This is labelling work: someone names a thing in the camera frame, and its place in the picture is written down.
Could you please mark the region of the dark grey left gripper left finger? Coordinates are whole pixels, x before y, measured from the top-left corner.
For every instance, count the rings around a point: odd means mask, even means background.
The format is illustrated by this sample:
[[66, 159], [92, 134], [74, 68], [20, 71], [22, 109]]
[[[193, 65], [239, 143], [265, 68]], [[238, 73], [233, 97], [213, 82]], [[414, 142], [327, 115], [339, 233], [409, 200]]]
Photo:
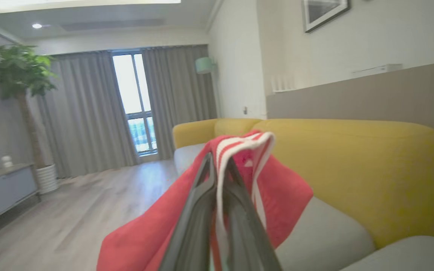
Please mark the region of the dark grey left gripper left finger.
[[200, 164], [170, 242], [160, 271], [208, 271], [210, 237], [215, 209], [217, 170], [212, 153]]

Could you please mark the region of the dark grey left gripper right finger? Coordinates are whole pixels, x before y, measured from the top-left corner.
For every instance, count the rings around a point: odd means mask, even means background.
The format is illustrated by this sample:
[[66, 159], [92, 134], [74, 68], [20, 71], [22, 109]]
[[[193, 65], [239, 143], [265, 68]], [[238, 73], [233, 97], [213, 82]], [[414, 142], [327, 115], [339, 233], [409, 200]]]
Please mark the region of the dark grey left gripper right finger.
[[230, 271], [281, 271], [282, 267], [233, 158], [224, 171]]

